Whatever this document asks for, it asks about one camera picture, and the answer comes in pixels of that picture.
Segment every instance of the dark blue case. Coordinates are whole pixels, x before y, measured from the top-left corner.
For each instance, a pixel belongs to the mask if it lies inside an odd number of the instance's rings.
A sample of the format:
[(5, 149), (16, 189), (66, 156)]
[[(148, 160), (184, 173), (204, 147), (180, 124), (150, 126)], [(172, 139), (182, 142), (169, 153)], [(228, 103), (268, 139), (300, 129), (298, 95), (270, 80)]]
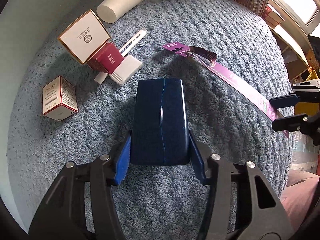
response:
[(162, 78), (138, 83), (130, 163), (185, 165), (189, 131), (181, 79)]

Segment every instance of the pink pants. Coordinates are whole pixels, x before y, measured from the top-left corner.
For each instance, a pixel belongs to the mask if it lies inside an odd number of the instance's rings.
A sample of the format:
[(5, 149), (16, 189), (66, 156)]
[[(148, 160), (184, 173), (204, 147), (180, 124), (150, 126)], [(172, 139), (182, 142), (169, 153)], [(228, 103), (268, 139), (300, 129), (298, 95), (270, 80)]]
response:
[(319, 176), (306, 171), (290, 170), (287, 186), (280, 201), (286, 210), (293, 230), (297, 231), (310, 207), (319, 183)]

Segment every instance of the circular logo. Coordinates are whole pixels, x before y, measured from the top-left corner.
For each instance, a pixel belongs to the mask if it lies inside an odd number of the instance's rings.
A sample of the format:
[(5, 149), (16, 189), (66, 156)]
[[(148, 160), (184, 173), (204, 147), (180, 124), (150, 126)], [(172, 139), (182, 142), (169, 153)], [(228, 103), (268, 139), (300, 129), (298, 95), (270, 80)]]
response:
[(91, 37), (91, 35), (86, 35), (86, 36), (84, 36), (84, 42), (86, 42), (86, 43), (89, 43), (91, 40), (92, 40), (92, 37)]

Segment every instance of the white wall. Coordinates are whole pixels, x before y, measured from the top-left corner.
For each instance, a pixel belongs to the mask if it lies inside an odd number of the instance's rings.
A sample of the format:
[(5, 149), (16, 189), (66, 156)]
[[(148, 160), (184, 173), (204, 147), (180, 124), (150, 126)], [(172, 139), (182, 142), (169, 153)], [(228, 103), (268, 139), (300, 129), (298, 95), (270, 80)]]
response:
[(0, 14), (0, 195), (25, 229), (8, 176), (7, 137), (13, 102), (26, 68), (60, 19), (80, 0), (9, 0)]

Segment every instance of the white marker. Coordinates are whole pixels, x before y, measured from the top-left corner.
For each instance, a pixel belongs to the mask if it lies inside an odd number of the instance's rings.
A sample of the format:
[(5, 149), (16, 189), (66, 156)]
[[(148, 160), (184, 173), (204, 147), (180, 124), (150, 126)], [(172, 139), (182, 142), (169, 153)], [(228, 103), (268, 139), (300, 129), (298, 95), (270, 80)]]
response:
[[(121, 49), (119, 49), (119, 52), (122, 57), (128, 54), (128, 52), (144, 37), (147, 35), (147, 30), (142, 29), (136, 33)], [(97, 82), (99, 85), (103, 83), (103, 81), (108, 76), (107, 73), (100, 72), (96, 78), (94, 79), (95, 82)]]

